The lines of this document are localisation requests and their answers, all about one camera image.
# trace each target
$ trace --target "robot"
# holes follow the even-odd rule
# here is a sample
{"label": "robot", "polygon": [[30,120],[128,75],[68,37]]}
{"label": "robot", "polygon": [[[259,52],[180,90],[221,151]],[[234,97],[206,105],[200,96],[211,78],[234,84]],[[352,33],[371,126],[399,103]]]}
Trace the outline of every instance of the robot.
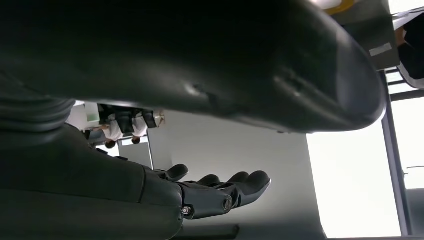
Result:
{"label": "robot", "polygon": [[271,184],[263,171],[180,182],[90,149],[65,124],[74,99],[285,133],[365,128],[386,106],[367,54],[303,0],[17,0],[0,16],[2,237],[165,240]]}

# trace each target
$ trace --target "robotic hand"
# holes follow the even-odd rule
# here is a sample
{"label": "robotic hand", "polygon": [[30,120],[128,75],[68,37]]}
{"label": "robotic hand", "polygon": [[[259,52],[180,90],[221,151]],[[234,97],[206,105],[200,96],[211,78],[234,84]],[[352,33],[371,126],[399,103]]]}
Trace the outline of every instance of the robotic hand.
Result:
{"label": "robotic hand", "polygon": [[263,171],[252,174],[239,172],[227,182],[221,182],[216,175],[207,175],[199,181],[181,180],[189,173],[184,164],[177,164],[169,170],[154,170],[159,178],[175,182],[181,189],[181,213],[185,219],[195,220],[229,213],[258,200],[271,184]]}

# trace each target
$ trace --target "bright window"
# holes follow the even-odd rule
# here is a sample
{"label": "bright window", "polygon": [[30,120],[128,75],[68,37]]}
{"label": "bright window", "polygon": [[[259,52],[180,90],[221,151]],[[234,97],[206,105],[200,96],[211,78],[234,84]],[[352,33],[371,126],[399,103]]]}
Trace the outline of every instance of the bright window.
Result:
{"label": "bright window", "polygon": [[107,152],[107,154],[111,157],[118,157],[120,155],[118,144],[116,144],[115,147],[111,149],[107,148],[105,145],[99,145],[96,146],[96,148]]}
{"label": "bright window", "polygon": [[400,161],[407,189],[424,188],[424,98],[391,103]]}
{"label": "bright window", "polygon": [[319,214],[328,238],[401,235],[381,121],[307,135]]}

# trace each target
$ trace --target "person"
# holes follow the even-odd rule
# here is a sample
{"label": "person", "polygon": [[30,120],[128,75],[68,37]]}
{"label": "person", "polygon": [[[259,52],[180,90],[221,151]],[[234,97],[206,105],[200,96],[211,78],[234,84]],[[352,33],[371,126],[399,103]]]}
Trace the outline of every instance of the person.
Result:
{"label": "person", "polygon": [[409,76],[424,79],[424,13],[395,31],[399,58]]}
{"label": "person", "polygon": [[132,133],[132,143],[137,145],[141,142],[141,137],[147,134],[148,129],[141,112],[132,119],[132,128],[134,129],[134,132]]}
{"label": "person", "polygon": [[117,145],[117,141],[124,136],[115,118],[116,115],[111,114],[108,117],[110,120],[109,124],[93,128],[93,131],[103,131],[104,136],[106,137],[104,146],[108,149],[113,149]]}

